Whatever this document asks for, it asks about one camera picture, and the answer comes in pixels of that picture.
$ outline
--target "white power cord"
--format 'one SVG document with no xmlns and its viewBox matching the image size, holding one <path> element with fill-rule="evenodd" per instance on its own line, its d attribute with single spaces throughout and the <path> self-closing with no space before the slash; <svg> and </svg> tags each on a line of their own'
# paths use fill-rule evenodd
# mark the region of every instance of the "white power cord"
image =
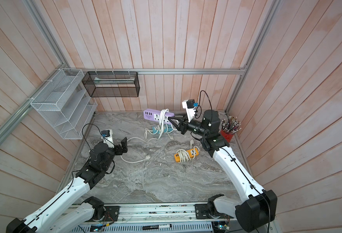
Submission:
<svg viewBox="0 0 342 233">
<path fill-rule="evenodd" d="M 192 140 L 190 141 L 190 148 L 191 148 L 191 149 L 192 149 L 193 143 L 194 143 L 194 141 L 193 141 L 193 139 L 192 139 Z M 189 153 L 188 153 L 186 150 L 184 150 L 184 149 L 178 149 L 178 150 L 176 151 L 176 153 L 179 154 L 180 163 L 186 162 L 186 161 L 191 161 L 191 160 L 193 160 L 193 159 L 196 158 L 196 156 L 193 156 L 193 158 L 191 158 L 190 155 L 189 155 Z"/>
<path fill-rule="evenodd" d="M 165 114 L 166 114 L 167 112 L 169 112 L 169 109 L 163 109 L 163 110 L 161 111 L 161 114 L 159 115 L 158 129 L 157 129 L 157 131 L 156 131 L 155 133 L 152 133 L 152 131 L 149 130 L 149 129 L 145 129 L 145 133 L 144 133 L 144 138 L 145 138 L 145 140 L 142 139 L 142 138 L 139 138 L 139 137 L 130 137 L 129 139 L 127 139 L 127 141 L 129 141 L 129 140 L 131 140 L 131 139 L 135 139 L 135 138 L 140 139 L 140 140 L 143 141 L 143 142 L 149 142 L 150 140 L 159 140 L 159 139 L 161 138 L 163 132 L 165 131 L 165 128 L 164 128 L 164 126 L 165 126 L 165 124 L 164 124 L 164 119 L 165 119 Z M 171 124 L 171 128 L 173 129 L 172 131 L 177 130 L 172 124 Z M 168 124 L 166 124 L 166 132 L 167 132 L 167 135 L 170 137 L 170 139 L 173 139 L 173 138 L 169 135 L 169 133 L 171 133 L 172 131 L 169 132 L 168 129 L 169 129 L 169 128 L 168 128 Z M 147 139 L 147 137 L 148 137 L 148 133 L 150 133 L 150 134 L 152 134 L 152 135 L 159 133 L 159 137 L 158 137 L 158 138 L 150 138 L 149 140 L 146 141 L 146 139 Z M 125 160 L 122 156 L 121 156 L 121 159 L 122 159 L 123 161 L 125 161 L 126 163 L 139 163 L 139 162 L 142 162 L 142 161 L 145 161 L 145 160 L 149 160 L 149 159 L 150 159 L 150 156 L 146 156 L 145 159 L 142 159 L 142 160 L 139 160 L 139 161 L 135 161 L 135 162 L 127 161 L 127 160 Z"/>
</svg>

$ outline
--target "black marker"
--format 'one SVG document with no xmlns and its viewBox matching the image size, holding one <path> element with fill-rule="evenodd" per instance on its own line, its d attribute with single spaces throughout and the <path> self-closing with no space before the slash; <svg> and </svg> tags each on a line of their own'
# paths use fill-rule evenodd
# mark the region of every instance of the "black marker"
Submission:
<svg viewBox="0 0 342 233">
<path fill-rule="evenodd" d="M 171 228 L 171 227 L 172 227 L 171 224 L 143 226 L 143 230 L 162 229 L 162 228 Z"/>
</svg>

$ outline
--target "pencil cup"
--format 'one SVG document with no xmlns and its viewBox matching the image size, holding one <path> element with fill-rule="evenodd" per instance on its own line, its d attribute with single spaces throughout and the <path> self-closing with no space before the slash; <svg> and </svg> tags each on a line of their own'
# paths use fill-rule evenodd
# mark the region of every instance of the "pencil cup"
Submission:
<svg viewBox="0 0 342 233">
<path fill-rule="evenodd" d="M 225 140 L 229 143 L 231 142 L 231 139 L 233 138 L 234 134 L 226 134 L 222 130 L 220 130 L 221 136 L 225 138 Z"/>
</svg>

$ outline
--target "gray marble surface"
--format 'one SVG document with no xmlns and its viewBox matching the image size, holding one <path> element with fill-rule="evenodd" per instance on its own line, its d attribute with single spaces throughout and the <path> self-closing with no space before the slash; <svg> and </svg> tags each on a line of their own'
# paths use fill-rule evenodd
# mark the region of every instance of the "gray marble surface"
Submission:
<svg viewBox="0 0 342 233">
<path fill-rule="evenodd" d="M 156 122 L 145 120 L 142 112 L 98 113 L 94 116 L 94 124 L 100 130 L 112 129 L 114 144 L 124 138 L 144 138 L 145 128 L 157 125 Z M 123 154 L 127 161 L 138 161 L 150 156 L 150 160 L 130 164 L 116 156 L 115 169 L 87 194 L 79 198 L 81 203 L 90 196 L 95 196 L 104 203 L 165 203 L 165 202 L 196 202 L 207 201 L 215 194 L 223 193 L 230 198 L 239 200 L 237 191 L 220 165 L 207 152 L 203 151 L 200 142 L 194 144 L 202 151 L 192 161 L 176 163 L 174 154 L 179 148 L 190 149 L 190 133 L 182 135 L 178 131 L 166 134 L 159 141 L 148 143 L 138 139 L 128 142 L 128 152 Z M 93 148 L 100 141 L 100 134 L 92 126 L 88 143 Z M 235 155 L 242 162 L 242 155 L 235 138 L 230 143 Z M 89 148 L 85 144 L 74 170 L 79 170 L 88 159 Z"/>
</svg>

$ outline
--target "wire mesh basket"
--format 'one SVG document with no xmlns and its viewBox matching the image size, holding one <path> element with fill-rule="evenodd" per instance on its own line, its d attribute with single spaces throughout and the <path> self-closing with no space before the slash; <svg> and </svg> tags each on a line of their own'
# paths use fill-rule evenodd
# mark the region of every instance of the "wire mesh basket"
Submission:
<svg viewBox="0 0 342 233">
<path fill-rule="evenodd" d="M 139 96 L 137 72 L 89 71 L 82 82 L 91 97 Z"/>
<path fill-rule="evenodd" d="M 82 139 L 82 128 L 97 107 L 96 101 L 85 97 L 85 90 L 76 91 L 82 78 L 80 69 L 62 69 L 31 102 L 63 139 Z"/>
</svg>

